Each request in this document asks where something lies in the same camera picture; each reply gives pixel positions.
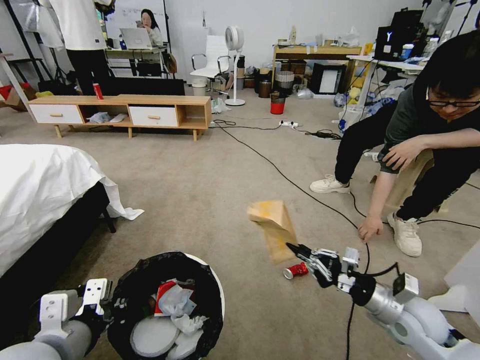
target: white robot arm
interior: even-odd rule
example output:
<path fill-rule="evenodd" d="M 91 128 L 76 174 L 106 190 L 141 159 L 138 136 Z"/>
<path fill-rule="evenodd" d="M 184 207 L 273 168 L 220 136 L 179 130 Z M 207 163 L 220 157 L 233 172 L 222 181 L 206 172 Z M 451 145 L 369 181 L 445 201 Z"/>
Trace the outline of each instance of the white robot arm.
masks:
<path fill-rule="evenodd" d="M 355 304 L 367 309 L 370 319 L 399 344 L 408 346 L 411 355 L 423 360 L 480 359 L 480 345 L 450 326 L 435 305 L 418 297 L 417 278 L 403 273 L 390 288 L 372 275 L 357 272 L 359 252 L 354 248 L 348 247 L 340 258 L 331 250 L 287 246 L 305 262 L 322 288 L 334 285 L 350 294 Z"/>
<path fill-rule="evenodd" d="M 107 307 L 112 282 L 90 279 L 83 293 L 54 291 L 40 300 L 40 332 L 31 342 L 22 342 L 0 351 L 0 360 L 79 360 L 95 346 L 109 322 Z"/>

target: white fan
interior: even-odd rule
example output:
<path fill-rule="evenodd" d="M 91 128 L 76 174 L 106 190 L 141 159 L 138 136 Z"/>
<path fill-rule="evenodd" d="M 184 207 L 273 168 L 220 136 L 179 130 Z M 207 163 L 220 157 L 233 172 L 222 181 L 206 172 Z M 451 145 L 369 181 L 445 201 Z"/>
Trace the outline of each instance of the white fan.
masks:
<path fill-rule="evenodd" d="M 244 45 L 244 31 L 238 26 L 229 26 L 225 30 L 225 42 L 228 50 L 236 50 L 235 62 L 233 65 L 233 99 L 227 99 L 225 104 L 240 106 L 245 100 L 237 99 L 237 64 L 239 62 L 242 46 Z"/>

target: white sneaker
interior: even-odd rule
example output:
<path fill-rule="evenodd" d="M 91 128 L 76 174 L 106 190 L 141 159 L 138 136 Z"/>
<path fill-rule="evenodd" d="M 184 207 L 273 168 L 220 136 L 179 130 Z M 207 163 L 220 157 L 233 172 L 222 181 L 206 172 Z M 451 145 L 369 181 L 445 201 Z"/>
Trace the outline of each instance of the white sneaker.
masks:
<path fill-rule="evenodd" d="M 387 216 L 388 223 L 393 228 L 396 246 L 408 256 L 419 257 L 422 254 L 422 240 L 418 231 L 417 219 L 402 220 L 391 213 Z"/>
<path fill-rule="evenodd" d="M 324 179 L 312 182 L 310 190 L 319 194 L 333 192 L 346 194 L 350 192 L 350 184 L 344 185 L 337 181 L 333 175 L 327 174 Z"/>

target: wooden tv stand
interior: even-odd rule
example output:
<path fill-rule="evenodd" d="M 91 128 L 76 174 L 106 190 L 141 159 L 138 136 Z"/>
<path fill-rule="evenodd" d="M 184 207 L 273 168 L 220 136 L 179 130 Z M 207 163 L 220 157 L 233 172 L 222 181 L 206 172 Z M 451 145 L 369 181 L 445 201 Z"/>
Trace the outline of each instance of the wooden tv stand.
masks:
<path fill-rule="evenodd" d="M 56 134 L 62 137 L 59 125 L 113 126 L 128 128 L 191 129 L 193 141 L 209 128 L 212 118 L 210 97 L 170 95 L 118 95 L 105 96 L 45 96 L 29 102 L 31 112 L 39 124 L 54 125 Z M 128 116 L 121 122 L 89 122 L 87 118 L 97 112 Z"/>

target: dark green shirt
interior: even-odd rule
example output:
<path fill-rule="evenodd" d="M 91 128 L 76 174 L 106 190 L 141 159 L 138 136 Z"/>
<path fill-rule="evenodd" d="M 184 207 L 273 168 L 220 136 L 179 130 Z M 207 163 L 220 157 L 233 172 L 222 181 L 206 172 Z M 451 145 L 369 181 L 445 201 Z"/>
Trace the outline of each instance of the dark green shirt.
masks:
<path fill-rule="evenodd" d="M 423 134 L 450 133 L 468 128 L 480 131 L 480 108 L 448 123 L 430 108 L 426 92 L 426 86 L 414 83 L 400 94 L 398 105 L 386 128 L 385 145 L 378 154 L 381 171 L 391 174 L 399 172 L 398 169 L 392 169 L 394 164 L 387 166 L 382 159 L 391 147 L 405 140 Z"/>

